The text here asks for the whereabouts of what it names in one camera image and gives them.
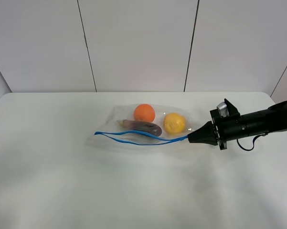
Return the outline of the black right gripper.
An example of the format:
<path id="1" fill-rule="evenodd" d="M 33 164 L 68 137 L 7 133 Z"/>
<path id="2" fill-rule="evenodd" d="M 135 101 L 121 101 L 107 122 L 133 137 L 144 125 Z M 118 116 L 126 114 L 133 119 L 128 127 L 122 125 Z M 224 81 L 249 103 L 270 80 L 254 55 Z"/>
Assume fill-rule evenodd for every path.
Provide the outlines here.
<path id="1" fill-rule="evenodd" d="M 212 121 L 208 121 L 201 128 L 188 134 L 189 142 L 208 145 L 217 145 L 218 142 L 220 149 L 224 150 L 227 149 L 228 141 L 247 137 L 246 125 L 242 123 L 238 110 L 226 108 L 225 111 L 228 115 L 223 117 L 218 109 L 211 110 Z"/>

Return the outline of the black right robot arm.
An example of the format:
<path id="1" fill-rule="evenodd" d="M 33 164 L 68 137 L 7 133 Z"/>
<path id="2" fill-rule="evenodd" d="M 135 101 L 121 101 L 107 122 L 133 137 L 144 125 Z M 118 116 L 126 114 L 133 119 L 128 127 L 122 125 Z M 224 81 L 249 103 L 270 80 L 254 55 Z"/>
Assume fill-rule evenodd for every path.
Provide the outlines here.
<path id="1" fill-rule="evenodd" d="M 188 134 L 190 143 L 202 143 L 227 148 L 227 142 L 253 136 L 253 142 L 274 132 L 287 131 L 287 101 L 265 110 L 241 115 L 237 108 L 224 99 L 210 111 L 212 121 Z"/>

